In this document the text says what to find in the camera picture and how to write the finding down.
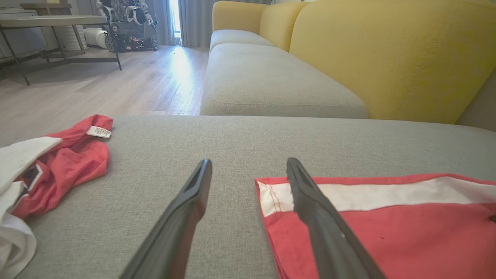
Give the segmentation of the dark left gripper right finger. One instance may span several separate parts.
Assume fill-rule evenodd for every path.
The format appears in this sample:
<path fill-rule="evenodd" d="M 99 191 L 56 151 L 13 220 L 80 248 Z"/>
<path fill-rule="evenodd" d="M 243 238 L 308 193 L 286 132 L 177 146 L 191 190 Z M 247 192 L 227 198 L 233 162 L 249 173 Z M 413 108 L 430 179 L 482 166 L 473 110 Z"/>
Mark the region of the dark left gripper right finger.
<path fill-rule="evenodd" d="M 296 158 L 287 160 L 287 179 L 294 212 L 308 227 L 319 278 L 384 279 L 372 256 Z"/>

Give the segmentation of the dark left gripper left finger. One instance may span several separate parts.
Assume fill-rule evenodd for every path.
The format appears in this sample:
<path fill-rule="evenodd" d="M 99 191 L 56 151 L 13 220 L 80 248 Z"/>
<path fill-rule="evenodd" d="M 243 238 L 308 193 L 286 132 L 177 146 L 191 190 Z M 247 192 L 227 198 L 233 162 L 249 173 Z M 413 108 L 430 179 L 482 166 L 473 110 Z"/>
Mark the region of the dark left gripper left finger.
<path fill-rule="evenodd" d="M 169 203 L 121 279 L 184 279 L 196 225 L 207 208 L 212 162 L 204 159 Z"/>

